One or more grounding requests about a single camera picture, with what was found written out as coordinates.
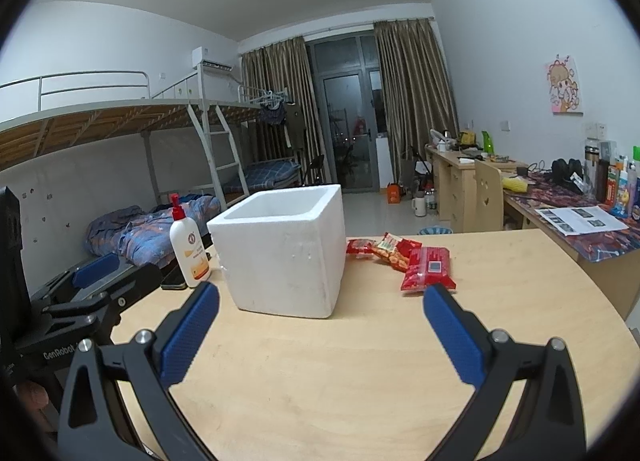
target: white wall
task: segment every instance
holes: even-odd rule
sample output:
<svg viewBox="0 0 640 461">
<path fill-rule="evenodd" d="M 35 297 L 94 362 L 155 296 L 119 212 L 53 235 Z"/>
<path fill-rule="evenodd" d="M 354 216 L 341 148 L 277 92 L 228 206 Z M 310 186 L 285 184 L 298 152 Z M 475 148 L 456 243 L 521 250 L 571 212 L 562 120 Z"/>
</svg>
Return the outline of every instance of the white wall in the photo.
<svg viewBox="0 0 640 461">
<path fill-rule="evenodd" d="M 584 155 L 583 122 L 640 144 L 640 46 L 613 0 L 433 0 L 461 127 L 526 162 Z M 584 117 L 550 112 L 545 63 L 575 58 Z M 510 132 L 499 122 L 509 120 Z"/>
<path fill-rule="evenodd" d="M 215 59 L 232 64 L 238 73 L 238 44 L 202 28 L 163 16 L 83 2 L 37 3 L 20 18 L 0 53 L 0 84 L 36 75 L 85 70 L 142 70 L 148 73 L 151 94 L 193 70 L 191 51 L 209 48 Z M 166 78 L 160 79 L 160 73 Z M 129 84 L 143 77 L 116 75 L 50 79 L 43 91 L 81 85 Z M 197 97 L 195 80 L 188 88 Z M 0 121 L 37 109 L 37 82 L 0 90 Z M 207 74 L 207 97 L 238 98 L 237 84 Z M 183 90 L 178 98 L 185 97 Z M 142 98 L 140 89 L 108 89 L 45 96 L 42 108 L 120 98 Z"/>
<path fill-rule="evenodd" d="M 46 154 L 3 170 L 0 184 L 20 201 L 30 292 L 88 257 L 82 244 L 90 221 L 133 204 L 155 205 L 137 134 Z"/>
<path fill-rule="evenodd" d="M 191 71 L 191 50 L 198 46 L 208 47 L 222 62 L 238 64 L 236 42 L 184 22 L 109 4 L 35 4 L 2 48 L 0 83 L 77 70 L 131 69 L 148 73 L 154 93 Z M 165 80 L 160 80 L 161 72 Z M 130 80 L 127 76 L 112 77 L 110 82 L 105 77 L 52 80 L 49 87 Z M 195 81 L 188 87 L 193 87 L 196 97 Z M 237 85 L 222 76 L 208 76 L 206 90 L 208 98 L 237 99 Z M 0 90 L 0 121 L 35 111 L 36 93 L 36 83 Z M 144 93 L 142 89 L 75 92 L 45 97 L 42 107 L 140 98 Z M 204 151 L 193 129 L 152 133 L 151 145 L 160 190 L 210 183 Z M 215 154 L 220 164 L 231 161 L 228 145 L 217 147 Z M 20 200 L 22 260 L 32 291 L 87 257 L 82 247 L 84 231 L 94 218 L 132 204 L 145 210 L 156 204 L 140 135 L 36 158 L 0 172 L 0 184 L 7 184 Z"/>
</svg>

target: green bottle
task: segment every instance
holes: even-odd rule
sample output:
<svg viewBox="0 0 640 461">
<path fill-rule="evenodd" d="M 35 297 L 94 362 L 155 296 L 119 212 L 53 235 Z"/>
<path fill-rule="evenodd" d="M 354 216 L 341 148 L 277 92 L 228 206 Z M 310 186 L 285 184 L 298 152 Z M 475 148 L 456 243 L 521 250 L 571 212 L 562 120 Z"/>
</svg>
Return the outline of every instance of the green bottle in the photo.
<svg viewBox="0 0 640 461">
<path fill-rule="evenodd" d="M 487 154 L 495 154 L 494 143 L 491 141 L 491 136 L 486 131 L 482 131 L 482 137 L 484 138 L 484 152 Z"/>
</svg>

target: yellow bag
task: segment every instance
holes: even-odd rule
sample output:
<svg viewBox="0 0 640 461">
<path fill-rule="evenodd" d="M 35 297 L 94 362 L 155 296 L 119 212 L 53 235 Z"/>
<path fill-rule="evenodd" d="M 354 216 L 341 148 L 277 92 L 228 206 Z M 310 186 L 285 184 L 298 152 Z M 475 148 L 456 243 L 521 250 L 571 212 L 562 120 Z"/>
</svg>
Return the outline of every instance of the yellow bag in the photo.
<svg viewBox="0 0 640 461">
<path fill-rule="evenodd" d="M 464 146 L 472 146 L 476 142 L 476 133 L 474 131 L 464 130 L 460 133 L 460 144 Z"/>
<path fill-rule="evenodd" d="M 527 182 L 520 178 L 502 178 L 502 188 L 526 194 Z"/>
</svg>

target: curtain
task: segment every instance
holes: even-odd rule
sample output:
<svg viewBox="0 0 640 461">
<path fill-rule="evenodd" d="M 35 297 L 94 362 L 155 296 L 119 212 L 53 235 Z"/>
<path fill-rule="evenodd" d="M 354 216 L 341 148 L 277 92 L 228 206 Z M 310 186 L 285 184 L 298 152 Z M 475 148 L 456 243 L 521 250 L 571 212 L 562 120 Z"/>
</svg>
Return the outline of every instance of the curtain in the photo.
<svg viewBox="0 0 640 461">
<path fill-rule="evenodd" d="M 391 163 L 396 181 L 411 147 L 420 154 L 429 131 L 458 134 L 458 115 L 440 48 L 427 19 L 374 24 L 380 56 Z"/>
<path fill-rule="evenodd" d="M 319 154 L 326 156 L 326 153 L 304 39 L 296 37 L 244 53 L 242 63 L 244 83 L 247 86 L 273 91 L 288 88 L 290 100 L 300 107 L 306 125 L 306 149 L 301 164 L 305 173 L 311 160 Z M 290 156 L 282 127 L 269 126 L 263 122 L 250 125 L 255 126 L 251 140 L 256 161 Z M 329 178 L 326 163 L 325 159 L 322 171 L 324 180 Z"/>
</svg>

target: blue blanket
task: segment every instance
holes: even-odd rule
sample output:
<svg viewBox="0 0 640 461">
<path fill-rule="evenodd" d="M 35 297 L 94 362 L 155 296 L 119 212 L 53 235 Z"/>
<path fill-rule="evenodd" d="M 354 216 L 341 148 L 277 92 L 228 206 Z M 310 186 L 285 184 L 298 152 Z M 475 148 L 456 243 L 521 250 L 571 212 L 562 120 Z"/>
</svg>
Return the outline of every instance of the blue blanket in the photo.
<svg viewBox="0 0 640 461">
<path fill-rule="evenodd" d="M 293 160 L 277 160 L 248 165 L 244 169 L 244 178 L 249 190 L 271 190 L 276 183 L 290 180 L 298 174 L 300 165 Z M 240 178 L 233 178 L 223 185 L 225 194 L 242 194 Z"/>
<path fill-rule="evenodd" d="M 181 205 L 187 217 L 196 221 L 200 235 L 207 233 L 207 221 L 220 213 L 220 202 L 213 196 Z M 175 257 L 169 240 L 173 222 L 170 208 L 147 213 L 133 205 L 92 221 L 86 229 L 84 247 L 94 255 L 115 252 L 136 266 L 152 263 L 164 267 Z"/>
</svg>

